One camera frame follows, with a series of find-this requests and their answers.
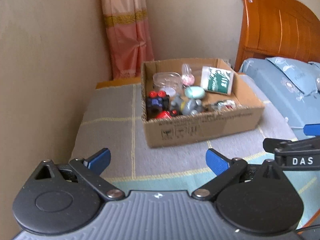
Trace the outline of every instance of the wooden bed frame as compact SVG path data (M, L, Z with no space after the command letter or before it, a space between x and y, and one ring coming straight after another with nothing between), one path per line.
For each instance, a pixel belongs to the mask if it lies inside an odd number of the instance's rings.
M297 0L242 0L235 71L250 57L287 57L320 62L320 21Z

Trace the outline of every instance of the blue gripper pad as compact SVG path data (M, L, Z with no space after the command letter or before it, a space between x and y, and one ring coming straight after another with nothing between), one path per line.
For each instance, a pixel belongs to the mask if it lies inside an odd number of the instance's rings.
M303 133L305 135L319 136L320 135L320 124L306 124L303 127Z
M111 152L108 148L103 148L96 154L84 161L84 165L95 174L100 175L111 162Z
M229 169L231 160L218 153L214 149L208 149L205 154L205 161L214 174L219 176Z

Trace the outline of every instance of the blue bedsheet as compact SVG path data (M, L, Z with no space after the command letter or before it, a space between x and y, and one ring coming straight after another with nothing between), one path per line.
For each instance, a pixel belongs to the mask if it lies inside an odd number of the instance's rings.
M300 127L320 123L320 93L304 96L284 73L265 59L245 60L240 72L254 80L287 120L298 140L309 138Z

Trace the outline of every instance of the beige wall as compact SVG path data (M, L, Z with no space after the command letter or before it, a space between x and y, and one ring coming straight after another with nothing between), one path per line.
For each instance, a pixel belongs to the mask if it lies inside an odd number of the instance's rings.
M300 0L320 18L320 0ZM230 58L238 49L241 0L146 0L156 59Z
M98 81L109 79L100 0L0 0L0 232L42 159L70 157Z

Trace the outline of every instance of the gray toy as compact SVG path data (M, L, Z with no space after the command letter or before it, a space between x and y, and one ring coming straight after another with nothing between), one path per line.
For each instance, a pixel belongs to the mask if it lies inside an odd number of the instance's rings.
M170 103L170 110L177 110L183 115L194 115L204 111L202 102L199 99L190 99L185 102L180 95L176 95Z

